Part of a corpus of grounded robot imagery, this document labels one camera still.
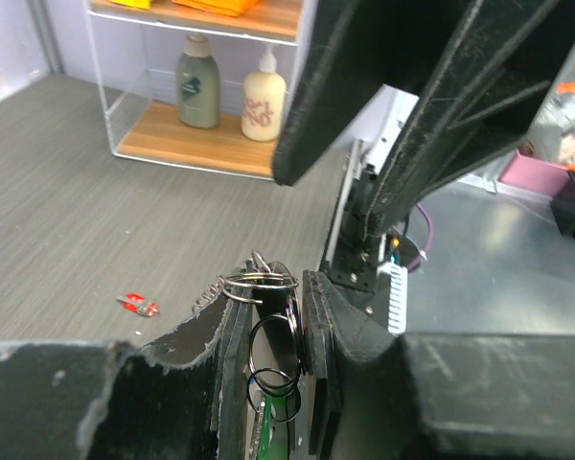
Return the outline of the keychain with keys and strap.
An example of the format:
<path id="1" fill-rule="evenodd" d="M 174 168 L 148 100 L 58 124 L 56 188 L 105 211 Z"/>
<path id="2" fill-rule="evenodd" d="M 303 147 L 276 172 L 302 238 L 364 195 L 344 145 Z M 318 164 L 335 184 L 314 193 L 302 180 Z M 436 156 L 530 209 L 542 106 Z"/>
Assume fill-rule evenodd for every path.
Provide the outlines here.
<path id="1" fill-rule="evenodd" d="M 195 300 L 198 313 L 219 298 L 253 308 L 247 339 L 246 401 L 253 410 L 248 459 L 288 459 L 290 424 L 302 407 L 299 381 L 307 373 L 298 280 L 280 262 L 253 250 L 243 266 L 219 275 Z"/>

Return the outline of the orange candy bag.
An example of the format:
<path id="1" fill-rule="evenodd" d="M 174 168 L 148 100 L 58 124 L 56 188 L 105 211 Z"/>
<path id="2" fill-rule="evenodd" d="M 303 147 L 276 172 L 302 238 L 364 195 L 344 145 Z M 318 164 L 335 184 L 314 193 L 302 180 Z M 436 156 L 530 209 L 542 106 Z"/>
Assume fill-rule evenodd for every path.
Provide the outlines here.
<path id="1" fill-rule="evenodd" d="M 176 5 L 238 17 L 260 3 L 260 0 L 173 0 Z"/>

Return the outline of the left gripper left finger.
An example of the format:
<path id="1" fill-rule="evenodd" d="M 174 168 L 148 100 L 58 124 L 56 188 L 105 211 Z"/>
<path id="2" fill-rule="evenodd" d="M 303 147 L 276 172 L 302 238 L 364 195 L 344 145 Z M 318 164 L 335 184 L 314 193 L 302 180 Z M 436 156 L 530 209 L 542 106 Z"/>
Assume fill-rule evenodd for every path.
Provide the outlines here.
<path id="1" fill-rule="evenodd" d="M 0 341 L 0 459 L 242 459 L 250 322 L 219 295 L 141 348 Z"/>

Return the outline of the small red key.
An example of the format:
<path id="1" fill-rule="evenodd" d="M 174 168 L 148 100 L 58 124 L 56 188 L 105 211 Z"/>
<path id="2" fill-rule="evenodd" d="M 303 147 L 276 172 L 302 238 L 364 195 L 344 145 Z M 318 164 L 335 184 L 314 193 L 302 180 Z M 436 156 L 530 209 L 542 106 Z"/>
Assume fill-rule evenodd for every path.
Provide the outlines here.
<path id="1" fill-rule="evenodd" d="M 116 300 L 128 311 L 142 317 L 154 317 L 160 314 L 157 305 L 149 298 L 134 292 L 118 295 Z"/>

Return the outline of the yellow candy bag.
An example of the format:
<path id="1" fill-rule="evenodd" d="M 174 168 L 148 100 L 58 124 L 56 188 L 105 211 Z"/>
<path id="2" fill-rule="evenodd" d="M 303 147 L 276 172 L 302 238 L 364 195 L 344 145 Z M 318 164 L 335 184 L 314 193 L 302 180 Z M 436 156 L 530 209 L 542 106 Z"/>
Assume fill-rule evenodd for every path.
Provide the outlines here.
<path id="1" fill-rule="evenodd" d="M 149 10 L 152 0 L 109 0 L 110 3 L 138 10 Z"/>

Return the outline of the cream lotion bottle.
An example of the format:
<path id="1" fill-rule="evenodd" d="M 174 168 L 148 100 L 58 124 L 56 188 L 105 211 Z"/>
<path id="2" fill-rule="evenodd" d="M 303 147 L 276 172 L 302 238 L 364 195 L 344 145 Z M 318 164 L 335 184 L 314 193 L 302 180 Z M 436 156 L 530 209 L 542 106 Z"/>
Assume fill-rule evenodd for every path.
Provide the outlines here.
<path id="1" fill-rule="evenodd" d="M 256 142 L 269 142 L 280 134 L 287 83 L 277 65 L 273 46 L 267 44 L 257 69 L 244 79 L 241 132 Z"/>

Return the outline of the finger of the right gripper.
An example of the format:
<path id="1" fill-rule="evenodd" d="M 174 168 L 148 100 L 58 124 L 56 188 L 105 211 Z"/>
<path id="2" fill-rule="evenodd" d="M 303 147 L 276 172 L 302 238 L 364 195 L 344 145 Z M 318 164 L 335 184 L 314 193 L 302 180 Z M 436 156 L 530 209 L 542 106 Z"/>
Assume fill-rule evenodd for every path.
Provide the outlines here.
<path id="1" fill-rule="evenodd" d="M 276 183 L 296 184 L 388 84 L 422 96 L 456 61 L 481 1 L 321 1 L 306 63 L 274 151 Z"/>
<path id="2" fill-rule="evenodd" d="M 418 98 L 358 208 L 385 233 L 423 197 L 517 147 L 575 56 L 575 1 L 415 3 L 391 86 Z"/>

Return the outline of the green soap bottle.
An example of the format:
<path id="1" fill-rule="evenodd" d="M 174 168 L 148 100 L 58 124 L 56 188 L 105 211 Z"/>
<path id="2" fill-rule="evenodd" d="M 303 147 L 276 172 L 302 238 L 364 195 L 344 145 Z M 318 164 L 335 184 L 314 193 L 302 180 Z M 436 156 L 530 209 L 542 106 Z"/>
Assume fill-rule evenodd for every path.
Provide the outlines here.
<path id="1" fill-rule="evenodd" d="M 180 121 L 189 126 L 211 129 L 219 125 L 219 67 L 204 34 L 186 36 L 176 66 L 176 96 Z"/>

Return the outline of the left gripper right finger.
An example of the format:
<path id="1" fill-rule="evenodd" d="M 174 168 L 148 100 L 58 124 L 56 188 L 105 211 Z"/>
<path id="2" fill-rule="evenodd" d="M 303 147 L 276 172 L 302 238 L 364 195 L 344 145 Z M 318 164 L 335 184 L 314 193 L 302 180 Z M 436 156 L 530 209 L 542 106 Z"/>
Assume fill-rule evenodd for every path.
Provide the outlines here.
<path id="1" fill-rule="evenodd" d="M 306 271 L 319 459 L 575 459 L 575 335 L 390 334 Z"/>

